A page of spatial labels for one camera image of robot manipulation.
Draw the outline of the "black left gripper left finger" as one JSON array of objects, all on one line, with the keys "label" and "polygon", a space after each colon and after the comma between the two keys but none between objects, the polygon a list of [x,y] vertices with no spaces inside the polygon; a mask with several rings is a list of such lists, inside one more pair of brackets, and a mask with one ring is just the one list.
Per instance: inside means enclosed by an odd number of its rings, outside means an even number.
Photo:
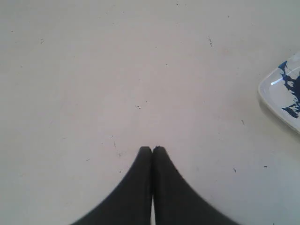
[{"label": "black left gripper left finger", "polygon": [[152,151],[143,146],[117,187],[75,225],[149,225],[152,207]]}]

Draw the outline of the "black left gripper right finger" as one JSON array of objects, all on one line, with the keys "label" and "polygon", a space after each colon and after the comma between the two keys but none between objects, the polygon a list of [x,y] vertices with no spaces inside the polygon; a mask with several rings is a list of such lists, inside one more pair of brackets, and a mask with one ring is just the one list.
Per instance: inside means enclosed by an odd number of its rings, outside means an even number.
[{"label": "black left gripper right finger", "polygon": [[235,225],[201,198],[184,180],[164,147],[152,155],[153,198],[157,225]]}]

